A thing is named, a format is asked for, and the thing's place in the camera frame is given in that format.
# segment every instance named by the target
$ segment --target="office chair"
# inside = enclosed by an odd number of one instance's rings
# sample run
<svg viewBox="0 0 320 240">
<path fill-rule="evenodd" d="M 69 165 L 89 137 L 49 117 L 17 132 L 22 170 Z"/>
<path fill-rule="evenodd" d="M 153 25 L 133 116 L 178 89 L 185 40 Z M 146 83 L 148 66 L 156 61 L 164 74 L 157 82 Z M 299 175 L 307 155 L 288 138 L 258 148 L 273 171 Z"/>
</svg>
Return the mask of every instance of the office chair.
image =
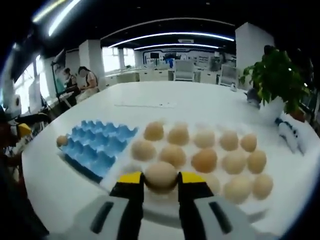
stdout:
<svg viewBox="0 0 320 240">
<path fill-rule="evenodd" d="M 175 60 L 173 81 L 190 81 L 195 80 L 194 63 L 190 60 Z"/>
</svg>

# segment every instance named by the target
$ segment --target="brown egg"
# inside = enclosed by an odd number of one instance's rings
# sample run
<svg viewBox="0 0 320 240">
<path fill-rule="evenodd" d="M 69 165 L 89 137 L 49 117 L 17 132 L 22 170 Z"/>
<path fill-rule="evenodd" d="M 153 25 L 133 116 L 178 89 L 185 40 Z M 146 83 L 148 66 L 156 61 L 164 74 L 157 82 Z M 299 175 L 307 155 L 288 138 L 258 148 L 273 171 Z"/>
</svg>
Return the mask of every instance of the brown egg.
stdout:
<svg viewBox="0 0 320 240">
<path fill-rule="evenodd" d="M 241 147 L 247 152 L 253 152 L 257 147 L 257 136 L 253 133 L 245 135 L 240 141 Z"/>
<path fill-rule="evenodd" d="M 161 122 L 150 122 L 144 130 L 144 138 L 149 141 L 158 141 L 164 138 L 164 126 Z"/>
<path fill-rule="evenodd" d="M 202 174 L 201 175 L 205 180 L 206 184 L 210 188 L 213 194 L 219 194 L 221 187 L 219 179 L 213 174 Z"/>
<path fill-rule="evenodd" d="M 67 136 L 58 136 L 57 139 L 56 139 L 56 145 L 57 145 L 58 147 L 68 145 L 68 138 L 67 138 Z"/>
<path fill-rule="evenodd" d="M 205 148 L 196 153 L 191 160 L 191 165 L 200 173 L 211 173 L 217 165 L 217 153 L 211 148 Z"/>
<path fill-rule="evenodd" d="M 215 133 L 211 130 L 203 130 L 195 135 L 193 141 L 198 148 L 211 148 L 215 144 Z"/>
<path fill-rule="evenodd" d="M 170 130 L 167 140 L 170 144 L 179 146 L 186 145 L 189 142 L 188 127 L 184 124 L 174 126 Z"/>
<path fill-rule="evenodd" d="M 131 154 L 135 160 L 147 161 L 155 157 L 156 148 L 151 141 L 137 140 L 131 146 Z"/>
<path fill-rule="evenodd" d="M 156 194 L 168 194 L 177 185 L 178 173 L 175 167 L 164 161 L 150 165 L 144 176 L 145 185 Z"/>
<path fill-rule="evenodd" d="M 176 169 L 179 169 L 185 165 L 187 156 L 180 146 L 170 144 L 161 150 L 159 158 L 161 161 L 169 163 Z"/>
<path fill-rule="evenodd" d="M 267 156 L 264 151 L 255 150 L 247 158 L 248 169 L 253 174 L 260 174 L 267 164 Z"/>
<path fill-rule="evenodd" d="M 270 195 L 273 187 L 274 182 L 272 178 L 267 174 L 260 174 L 253 182 L 253 196 L 258 200 L 264 200 Z"/>
<path fill-rule="evenodd" d="M 222 159 L 222 167 L 228 174 L 239 174 L 246 166 L 246 156 L 242 150 L 228 152 Z"/>
<path fill-rule="evenodd" d="M 235 131 L 226 131 L 220 138 L 220 145 L 226 151 L 233 151 L 238 148 L 238 135 Z"/>
<path fill-rule="evenodd" d="M 235 176 L 223 187 L 223 195 L 234 204 L 242 204 L 252 191 L 252 183 L 245 175 Z"/>
</svg>

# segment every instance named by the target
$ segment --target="woman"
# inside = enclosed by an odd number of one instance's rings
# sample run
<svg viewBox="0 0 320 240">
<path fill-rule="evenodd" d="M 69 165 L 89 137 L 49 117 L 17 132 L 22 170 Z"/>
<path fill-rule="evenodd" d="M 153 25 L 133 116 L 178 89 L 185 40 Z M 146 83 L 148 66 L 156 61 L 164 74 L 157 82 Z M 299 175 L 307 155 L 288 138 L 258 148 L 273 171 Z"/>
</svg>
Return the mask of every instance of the woman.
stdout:
<svg viewBox="0 0 320 240">
<path fill-rule="evenodd" d="M 98 78 L 92 71 L 85 66 L 80 66 L 78 73 L 81 78 L 85 78 L 86 82 L 86 86 L 79 87 L 79 90 L 84 91 L 84 93 L 82 93 L 77 99 L 77 102 L 79 103 L 99 92 L 99 89 Z"/>
<path fill-rule="evenodd" d="M 63 75 L 65 76 L 65 85 L 67 88 L 70 88 L 77 84 L 77 78 L 71 74 L 70 68 L 66 68 L 63 70 Z"/>
</svg>

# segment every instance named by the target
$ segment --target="desk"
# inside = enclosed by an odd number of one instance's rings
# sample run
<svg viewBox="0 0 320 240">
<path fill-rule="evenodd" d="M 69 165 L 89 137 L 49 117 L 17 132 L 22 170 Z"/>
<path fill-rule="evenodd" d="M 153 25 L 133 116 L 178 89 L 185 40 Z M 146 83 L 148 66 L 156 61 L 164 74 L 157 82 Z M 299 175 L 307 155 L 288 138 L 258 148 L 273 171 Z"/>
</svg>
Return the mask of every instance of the desk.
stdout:
<svg viewBox="0 0 320 240">
<path fill-rule="evenodd" d="M 72 95 L 72 92 L 68 92 L 68 93 L 64 93 L 62 94 L 59 98 L 60 98 L 60 101 L 63 101 L 65 102 L 65 104 L 71 108 L 72 106 L 70 105 L 70 103 L 67 101 L 67 98 L 69 98 L 70 96 Z M 58 98 L 50 98 L 49 100 L 46 101 L 46 103 L 49 105 L 50 108 L 54 108 L 58 103 L 59 103 L 59 100 Z"/>
<path fill-rule="evenodd" d="M 216 76 L 220 71 L 208 71 L 197 69 L 195 71 L 194 82 L 216 84 Z M 173 69 L 151 69 L 151 68 L 136 68 L 120 70 L 104 76 L 105 82 L 110 86 L 120 83 L 130 82 L 149 82 L 149 81 L 173 81 Z"/>
<path fill-rule="evenodd" d="M 126 107 L 123 100 L 163 101 L 173 108 Z M 141 122 L 165 117 L 169 121 L 188 119 L 209 122 L 236 121 L 261 126 L 270 145 L 277 147 L 276 127 L 261 124 L 259 110 L 246 102 L 242 91 L 194 82 L 131 82 L 111 86 L 63 113 L 29 143 L 22 153 L 22 165 L 28 197 L 43 224 L 50 232 L 63 232 L 73 223 L 75 214 L 98 196 L 107 194 L 99 185 L 79 175 L 57 155 L 56 138 L 82 120 L 123 123 L 138 126 Z M 283 234 L 307 203 L 319 174 L 320 139 L 307 124 L 297 122 L 308 135 L 304 159 L 279 159 L 270 164 L 274 180 L 273 205 L 266 217 L 253 225 L 261 232 Z M 142 221 L 140 240 L 184 239 L 181 229 Z"/>
</svg>

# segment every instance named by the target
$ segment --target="black hair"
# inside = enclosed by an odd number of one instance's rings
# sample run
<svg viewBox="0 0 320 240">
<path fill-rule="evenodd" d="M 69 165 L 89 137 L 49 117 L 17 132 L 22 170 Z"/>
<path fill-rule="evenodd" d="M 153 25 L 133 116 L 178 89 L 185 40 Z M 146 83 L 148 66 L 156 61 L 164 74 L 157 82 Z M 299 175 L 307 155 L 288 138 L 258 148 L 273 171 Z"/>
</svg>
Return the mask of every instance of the black hair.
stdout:
<svg viewBox="0 0 320 240">
<path fill-rule="evenodd" d="M 63 70 L 63 72 L 66 73 L 66 74 L 69 74 L 70 73 L 70 68 L 67 67 L 66 69 Z"/>
<path fill-rule="evenodd" d="M 80 66 L 79 69 L 78 69 L 78 74 L 80 74 L 80 71 L 81 70 L 86 70 L 88 72 L 91 72 L 88 68 L 86 68 L 85 66 Z"/>
</svg>

